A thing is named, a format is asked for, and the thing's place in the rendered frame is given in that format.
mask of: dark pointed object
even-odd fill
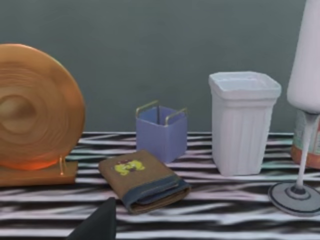
[[[115,240],[116,200],[111,197],[84,220],[66,240]]]

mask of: purple box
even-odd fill
[[[163,163],[171,163],[185,154],[188,134],[186,108],[174,110],[153,101],[138,107],[135,118],[137,150],[146,150]]]

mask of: black and white stripe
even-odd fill
[[[297,177],[298,166],[289,155],[292,137],[269,135],[259,175],[223,177],[211,158],[211,134],[190,133],[186,154],[168,166],[192,185],[192,192],[143,215],[128,215],[117,200],[117,239],[320,240],[320,217],[287,215],[267,196],[271,185]],[[103,201],[116,197],[98,162],[134,151],[134,133],[84,133],[67,158],[79,161],[76,184],[0,189],[0,239],[64,239]],[[320,186],[320,171],[307,169],[305,180]]]

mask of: yellow emblem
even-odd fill
[[[138,160],[123,160],[117,162],[114,169],[120,173],[122,176],[128,175],[130,172],[142,171],[145,169],[142,162]]]

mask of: blue wallet trim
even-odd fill
[[[189,187],[182,178],[171,175],[130,189],[122,197],[122,202],[130,210],[134,203],[150,204]]]

